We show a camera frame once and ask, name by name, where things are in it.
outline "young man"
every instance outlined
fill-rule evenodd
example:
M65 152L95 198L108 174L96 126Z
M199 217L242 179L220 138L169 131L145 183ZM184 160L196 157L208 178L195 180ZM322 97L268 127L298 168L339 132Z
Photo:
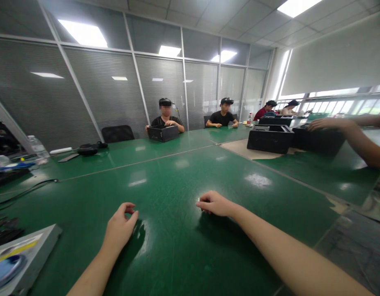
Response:
M209 120L206 122L206 127L217 127L227 126L230 121L233 121L233 128L237 128L239 122L234 118L234 116L230 112L231 105L234 103L230 98L223 98L220 101L221 110L214 112L212 116L210 116Z
M152 121L151 126L155 125L165 125L165 126L172 126L177 125L177 128L179 132L184 132L184 126L180 118L171 116L172 113L172 102L170 99L162 98L158 101L158 105L160 106L161 110L161 116L157 117ZM146 125L145 131L147 131L147 128L150 127L150 125Z
M260 119L265 115L267 112L272 112L272 109L277 106L277 103L273 100L267 101L264 108L260 109L256 115L254 116L254 121Z

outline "woman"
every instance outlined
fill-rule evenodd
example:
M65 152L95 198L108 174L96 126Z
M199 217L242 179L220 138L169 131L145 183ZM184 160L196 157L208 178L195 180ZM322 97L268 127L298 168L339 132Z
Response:
M297 112L294 112L293 109L298 106L299 103L297 100L292 100L290 103L288 103L287 106L285 106L283 109L280 110L280 115L285 116L291 116L291 115L297 115Z

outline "chair backrest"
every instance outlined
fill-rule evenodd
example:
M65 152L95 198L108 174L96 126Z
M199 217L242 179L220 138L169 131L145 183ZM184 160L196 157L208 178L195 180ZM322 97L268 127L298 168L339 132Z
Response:
M128 140L135 140L132 129L129 125L117 125L113 127L104 127L102 136L106 143L116 143Z

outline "gray blind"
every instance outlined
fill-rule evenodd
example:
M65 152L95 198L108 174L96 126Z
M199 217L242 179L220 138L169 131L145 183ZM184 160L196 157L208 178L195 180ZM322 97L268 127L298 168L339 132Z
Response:
M99 140L56 46L0 41L0 101L21 129L49 151Z
M187 105L190 130L205 127L203 116L217 110L217 65L186 61Z
M240 101L242 98L242 89L244 81L244 69L221 66L220 69L220 90L219 102L224 97L234 100L231 106L231 113L239 117Z
M132 56L74 48L65 52L99 128L129 125L135 138L145 137L147 119Z
M244 90L244 101L240 121L247 120L250 113L252 113L252 118L254 118L255 114L260 109L265 77L266 71L254 69L247 70L246 88Z
M180 119L184 128L187 129L182 62L144 56L137 56L136 62L150 123L156 117L161 116L158 100L168 98L176 104ZM153 78L163 79L163 81L153 81ZM174 109L172 109L172 116L179 117Z

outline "black case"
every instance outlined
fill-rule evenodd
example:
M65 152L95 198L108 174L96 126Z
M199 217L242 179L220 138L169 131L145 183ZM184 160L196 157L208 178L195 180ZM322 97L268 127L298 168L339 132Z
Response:
M247 149L287 154L294 133L287 125L254 125Z
M335 156L345 142L345 137L338 129L317 129L308 132L308 124L292 129L294 139L291 147L315 153Z
M264 116L260 118L259 124L261 125L287 125L290 126L293 116Z
M165 125L155 125L147 128L149 138L160 142L167 142L179 136L179 129L176 125L166 127Z

